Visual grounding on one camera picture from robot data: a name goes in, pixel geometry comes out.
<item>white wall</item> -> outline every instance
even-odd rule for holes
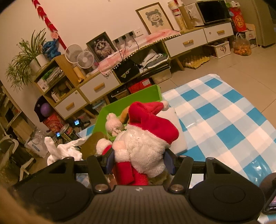
[[[42,30],[45,26],[38,18],[32,1],[16,0],[0,14],[0,80],[26,116],[41,130],[47,130],[47,127],[39,122],[33,110],[38,97],[41,96],[39,90],[29,85],[18,93],[15,92],[6,79],[5,71],[8,63],[19,52],[16,44],[21,38],[30,40],[34,30]]]
[[[160,2],[175,30],[179,26],[168,7],[171,0],[40,0],[44,11],[59,31],[64,43],[86,43],[106,31],[114,40],[140,27],[148,35],[136,9]]]
[[[106,31],[111,40],[140,27],[144,35],[147,31],[136,13],[136,9],[157,2],[158,0],[40,0],[41,6],[50,21],[58,29],[64,43],[79,44],[86,48],[86,43]],[[175,30],[179,26],[169,9],[167,2],[159,0]],[[0,14],[0,80],[9,91],[26,116],[40,129],[46,130],[33,111],[36,100],[41,95],[35,86],[25,86],[20,92],[14,92],[6,80],[5,70],[11,59],[19,52],[16,44],[23,39],[30,40],[34,30],[46,28],[38,17],[31,0],[16,0]],[[46,29],[46,38],[50,32]]]

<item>santa claus plush toy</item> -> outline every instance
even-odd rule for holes
[[[129,124],[112,143],[100,139],[97,154],[105,154],[111,147],[115,153],[113,173],[119,185],[148,185],[148,179],[160,175],[164,169],[163,153],[179,136],[177,128],[167,119],[157,117],[168,109],[168,102],[130,105]]]

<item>black bag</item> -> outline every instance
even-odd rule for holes
[[[138,66],[130,59],[121,62],[113,70],[121,82],[127,82],[139,73]]]

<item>wooden table leg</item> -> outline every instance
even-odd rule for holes
[[[178,64],[178,66],[180,67],[180,69],[181,69],[182,71],[184,71],[185,69],[184,69],[183,65],[181,64],[181,62],[179,61],[179,59],[176,58],[175,60],[176,60],[176,62],[177,62],[177,64]]]
[[[89,110],[85,109],[85,108],[82,108],[82,110],[87,113],[90,117],[92,118],[96,118],[96,116],[94,114],[92,114]]]
[[[106,101],[106,103],[107,103],[107,104],[110,104],[108,97],[107,97],[106,95],[103,96],[103,97],[104,97],[104,100]]]

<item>red box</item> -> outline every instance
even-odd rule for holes
[[[130,93],[135,93],[135,92],[138,92],[139,90],[147,88],[151,85],[152,84],[150,83],[149,79],[144,79],[144,80],[132,85],[131,87],[129,87],[128,90],[130,91]]]
[[[243,19],[240,8],[230,7],[228,9],[230,11],[229,13],[230,13],[231,19],[234,22],[236,32],[246,31],[247,28],[244,23],[244,19]]]

